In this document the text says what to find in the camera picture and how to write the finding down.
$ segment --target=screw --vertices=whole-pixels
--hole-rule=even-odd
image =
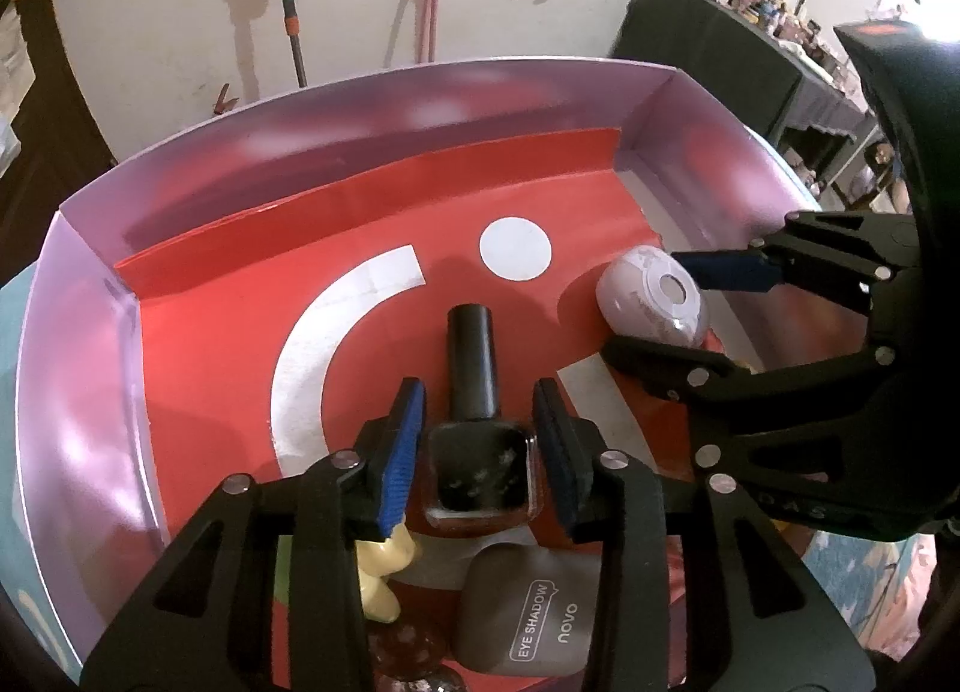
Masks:
[[[600,455],[600,463],[608,470],[622,470],[630,463],[630,460],[622,451],[604,451]]]
[[[224,482],[220,484],[220,489],[226,491],[227,494],[243,494],[252,483],[253,479],[246,473],[234,473],[224,478]]]
[[[889,367],[894,363],[896,358],[896,351],[893,348],[889,348],[886,345],[881,345],[880,348],[874,351],[874,358],[877,360],[877,364],[881,367]]]
[[[717,494],[730,494],[736,489],[736,481],[727,473],[714,473],[710,476],[709,484]]]
[[[697,466],[703,467],[704,470],[716,467],[717,462],[720,462],[720,446],[709,443],[709,445],[699,447],[693,460],[697,462]]]
[[[710,374],[702,367],[694,367],[690,374],[686,376],[686,381],[693,387],[704,385],[709,380]]]
[[[338,470],[349,470],[359,465],[360,455],[352,449],[344,448],[344,450],[338,451],[330,457],[330,462],[332,462],[333,466]]]

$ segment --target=white circle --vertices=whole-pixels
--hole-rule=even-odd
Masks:
[[[546,272],[553,248],[546,232],[526,218],[495,220],[480,235],[480,257],[504,280],[533,280]]]
[[[686,301],[686,291],[683,283],[677,280],[673,275],[664,275],[659,282],[661,291],[666,295],[674,305],[683,305]]]

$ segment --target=black table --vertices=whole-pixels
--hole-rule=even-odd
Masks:
[[[774,147],[787,128],[832,134],[825,137],[832,150],[821,148],[814,168],[829,163],[848,138],[856,141],[870,118],[774,38],[713,0],[631,0],[611,57],[685,71]]]

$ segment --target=white round container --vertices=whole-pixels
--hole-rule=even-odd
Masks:
[[[673,257],[638,245],[614,259],[597,281],[597,305],[616,334],[698,347],[707,307],[697,284]]]

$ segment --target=bright light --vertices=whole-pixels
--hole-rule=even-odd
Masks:
[[[933,41],[960,41],[960,0],[920,0],[904,13]]]

